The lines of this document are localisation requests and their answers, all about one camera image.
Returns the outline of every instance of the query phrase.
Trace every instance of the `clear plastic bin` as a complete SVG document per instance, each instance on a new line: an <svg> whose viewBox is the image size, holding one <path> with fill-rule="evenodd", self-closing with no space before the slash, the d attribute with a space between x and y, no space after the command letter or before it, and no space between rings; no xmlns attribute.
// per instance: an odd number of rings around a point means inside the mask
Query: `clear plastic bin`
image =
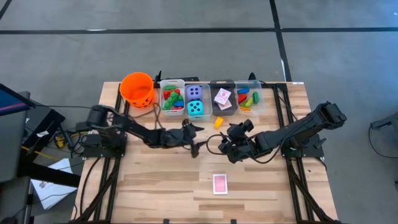
<svg viewBox="0 0 398 224"><path fill-rule="evenodd" d="M211 114L213 113L213 107L211 103L211 91L210 91L210 86L208 84L191 84L187 85L185 87L185 94L188 93L187 89L190 88L191 86L200 86L201 87L201 92L202 92L202 103L203 103L203 115L195 115L195 116L189 116L188 115L188 110L187 110L187 116L189 120L208 120L211 118ZM186 100L185 102L185 107L187 108L189 102Z"/></svg>
<svg viewBox="0 0 398 224"><path fill-rule="evenodd" d="M176 88L178 88L180 90L180 93L182 95L182 98L184 99L185 102L185 82L182 79L176 79L176 80L162 80L160 81L160 106L161 108L163 108L166 100L164 99L163 96L163 88L167 85L175 85ZM180 116L184 114L184 110L185 110L185 104L184 104L184 108L182 108L181 110L162 110L162 114L164 114L165 116Z"/></svg>
<svg viewBox="0 0 398 224"><path fill-rule="evenodd" d="M231 92L231 96L229 96L229 102L231 102L232 107L221 110L218 107L218 104L214 102L214 98L216 97L220 88L228 90ZM213 106L213 115L214 116L231 116L235 114L235 111L238 108L236 104L236 97L235 97L235 82L233 80L213 80L210 82L210 90L211 90L211 105Z"/></svg>
<svg viewBox="0 0 398 224"><path fill-rule="evenodd" d="M253 116L259 116L264 114L266 110L266 103L264 102L264 98L262 96L262 88L261 88L261 82L258 80L245 80L245 81L237 81L235 82L236 88L235 88L235 95L236 95L236 104L238 105L238 111L241 114L247 114L247 115L253 115ZM249 88L250 91L247 93L248 97L246 100L248 100L250 97L253 97L253 93L256 91L259 94L259 102L258 104L254 104L250 107L250 111L242 109L239 106L239 96L238 96L238 90L241 90L243 88Z"/></svg>

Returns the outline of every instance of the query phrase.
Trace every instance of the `dark plastic bin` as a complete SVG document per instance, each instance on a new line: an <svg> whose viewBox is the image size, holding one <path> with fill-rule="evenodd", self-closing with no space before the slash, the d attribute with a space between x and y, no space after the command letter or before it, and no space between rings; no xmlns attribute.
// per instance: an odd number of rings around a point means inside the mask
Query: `dark plastic bin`
<svg viewBox="0 0 398 224"><path fill-rule="evenodd" d="M210 90L211 90L211 101L213 106L213 115L214 116L231 116L235 114L238 106L235 100L235 82L233 80L213 80L209 83ZM229 101L232 104L232 107L221 110L218 107L217 103L214 102L214 97L216 97L220 88L228 90L231 92L231 96L229 96Z"/></svg>

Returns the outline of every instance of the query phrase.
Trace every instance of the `wooden tabletop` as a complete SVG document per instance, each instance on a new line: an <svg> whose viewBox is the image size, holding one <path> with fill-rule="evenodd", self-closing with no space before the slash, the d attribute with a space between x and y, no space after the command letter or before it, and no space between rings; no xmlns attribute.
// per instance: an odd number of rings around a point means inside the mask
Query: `wooden tabletop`
<svg viewBox="0 0 398 224"><path fill-rule="evenodd" d="M114 106L118 85L118 82L104 83L99 103ZM287 86L292 111L300 119L310 112L305 86L302 83L287 83ZM220 131L226 133L228 123L240 123L248 118L254 124L249 135L279 129L273 91L263 91L266 102L263 115L226 116ZM134 116L143 112L130 108ZM160 116L160 122L167 129L181 128L182 119ZM212 116L209 121L193 122L205 128L197 133L196 142L205 141L218 133L213 126L215 119ZM136 120L147 128L154 128L154 113ZM210 148L217 151L219 143L220 139L212 139ZM269 156L259 160L265 161ZM84 179L94 161L95 158L87 159L84 164L76 197L78 208ZM98 192L103 161L100 159L89 176L83 209ZM314 158L304 158L303 163L310 193L326 214L337 219L324 166ZM213 174L227 174L228 195L213 195ZM303 197L301 193L298 195L302 216L306 218ZM107 201L108 193L102 204L101 218L105 216ZM226 156L210 154L206 147L202 147L199 156L192 159L189 151L182 147L151 149L129 134L126 155L120 165L112 223L162 223L165 218L170 219L171 223L228 223L231 219L237 219L238 223L295 223L285 159L279 154L268 164L258 164L250 159L232 164Z"/></svg>

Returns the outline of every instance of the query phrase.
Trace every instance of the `concrete floor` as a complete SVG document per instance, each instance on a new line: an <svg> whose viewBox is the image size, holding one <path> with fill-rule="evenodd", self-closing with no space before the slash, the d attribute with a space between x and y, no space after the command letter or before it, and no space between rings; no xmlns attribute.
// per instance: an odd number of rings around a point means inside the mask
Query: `concrete floor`
<svg viewBox="0 0 398 224"><path fill-rule="evenodd" d="M276 0L281 27L398 27L393 0ZM273 27L269 1L12 0L0 30ZM283 33L293 81L305 82L311 107L335 102L347 115L324 131L328 176L346 223L396 223L397 160L377 156L369 123L398 111L398 33ZM270 33L0 35L1 82L47 105L93 105L105 81L133 71L153 77L198 76L283 81L277 39ZM72 128L86 110L57 109ZM383 154L398 156L390 127L372 133ZM46 153L58 157L59 152ZM35 223L67 222L74 195Z"/></svg>

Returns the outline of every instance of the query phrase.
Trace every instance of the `purple die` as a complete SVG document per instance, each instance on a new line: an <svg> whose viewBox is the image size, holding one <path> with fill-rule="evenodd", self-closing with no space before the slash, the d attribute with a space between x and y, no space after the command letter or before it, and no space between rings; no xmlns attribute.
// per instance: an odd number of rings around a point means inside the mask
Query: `purple die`
<svg viewBox="0 0 398 224"><path fill-rule="evenodd" d="M188 102L191 102L193 100L202 101L203 95L201 93L201 87L200 86L188 86L187 87L187 98L188 98Z"/></svg>

